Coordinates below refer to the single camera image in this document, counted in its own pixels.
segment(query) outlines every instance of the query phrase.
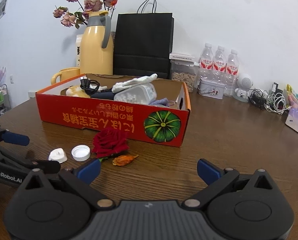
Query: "bottle label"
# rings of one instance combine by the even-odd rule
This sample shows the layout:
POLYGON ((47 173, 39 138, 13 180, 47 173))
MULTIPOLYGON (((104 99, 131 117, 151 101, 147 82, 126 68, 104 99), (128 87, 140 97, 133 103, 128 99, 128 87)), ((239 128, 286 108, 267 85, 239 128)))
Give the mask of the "bottle label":
POLYGON ((225 72, 226 64, 224 63, 224 61, 217 60, 213 62, 213 70, 219 70, 221 72, 225 72))
POLYGON ((201 62, 200 62, 200 67, 201 68, 212 69, 212 60, 202 58, 201 62))
POLYGON ((238 68, 235 65, 227 65, 226 73, 237 75, 238 74, 238 68))

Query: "white bottle lid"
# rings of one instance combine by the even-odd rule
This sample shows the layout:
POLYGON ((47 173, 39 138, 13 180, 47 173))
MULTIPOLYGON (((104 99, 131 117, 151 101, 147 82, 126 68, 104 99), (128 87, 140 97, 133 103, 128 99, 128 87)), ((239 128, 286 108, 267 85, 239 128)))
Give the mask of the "white bottle lid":
POLYGON ((67 155, 66 155, 65 151, 62 148, 57 148, 50 152, 48 160, 63 163, 68 159, 67 159, 67 155))
POLYGON ((72 157, 78 162, 84 162, 90 157, 90 148, 87 145, 78 145, 71 150, 72 157))

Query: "brown table surface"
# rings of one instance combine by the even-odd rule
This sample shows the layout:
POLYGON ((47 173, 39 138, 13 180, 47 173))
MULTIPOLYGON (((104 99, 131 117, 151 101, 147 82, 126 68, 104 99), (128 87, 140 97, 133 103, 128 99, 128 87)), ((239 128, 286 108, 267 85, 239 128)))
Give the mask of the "brown table surface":
MULTIPOLYGON (((128 140, 129 153, 139 157, 125 167, 102 163, 92 187, 109 198, 186 199, 206 185, 196 164, 206 158, 215 165, 241 173, 263 168, 269 171, 291 204, 295 221, 288 239, 298 240, 298 133, 284 124, 285 117, 261 111, 233 98, 223 100, 190 96, 192 113, 181 148, 128 140)), ((63 148, 68 161, 62 167, 78 167, 71 157, 78 144, 92 147, 96 132, 41 122, 35 99, 0 117, 2 127, 30 137, 27 147, 0 143, 30 159, 46 159, 63 148)), ((0 240, 9 239, 3 225, 4 209, 15 189, 0 184, 0 240)))

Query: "yellow thermos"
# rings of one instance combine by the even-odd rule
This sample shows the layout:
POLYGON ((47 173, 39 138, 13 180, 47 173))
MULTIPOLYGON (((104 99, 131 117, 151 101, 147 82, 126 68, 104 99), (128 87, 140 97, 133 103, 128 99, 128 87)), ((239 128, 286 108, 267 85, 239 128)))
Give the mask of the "yellow thermos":
POLYGON ((80 43, 80 73, 113 74, 113 39, 108 11, 89 14, 80 43))

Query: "dried orange petal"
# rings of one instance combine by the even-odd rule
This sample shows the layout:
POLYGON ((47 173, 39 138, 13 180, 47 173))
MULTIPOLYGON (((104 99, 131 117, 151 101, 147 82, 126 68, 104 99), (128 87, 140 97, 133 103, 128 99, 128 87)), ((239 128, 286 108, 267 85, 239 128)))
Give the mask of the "dried orange petal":
POLYGON ((114 166, 125 166, 129 163, 131 163, 135 158, 137 158, 139 155, 131 156, 131 155, 121 155, 117 158, 114 158, 112 161, 112 164, 114 166))

